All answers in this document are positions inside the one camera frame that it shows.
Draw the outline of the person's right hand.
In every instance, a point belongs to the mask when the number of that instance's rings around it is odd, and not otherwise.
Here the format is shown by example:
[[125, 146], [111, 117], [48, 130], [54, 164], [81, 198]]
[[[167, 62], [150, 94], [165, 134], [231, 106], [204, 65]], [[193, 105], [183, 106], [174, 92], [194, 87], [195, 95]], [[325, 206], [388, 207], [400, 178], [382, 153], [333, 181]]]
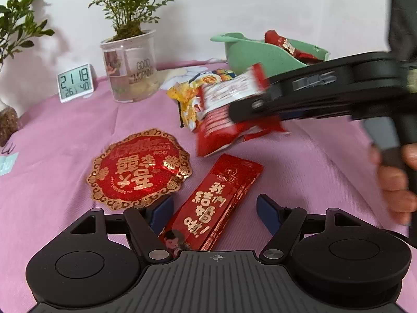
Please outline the person's right hand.
[[377, 166], [376, 178], [386, 208], [396, 224], [409, 225], [416, 211], [416, 194], [408, 188], [408, 177], [403, 170], [382, 164], [376, 145], [370, 146], [370, 161]]

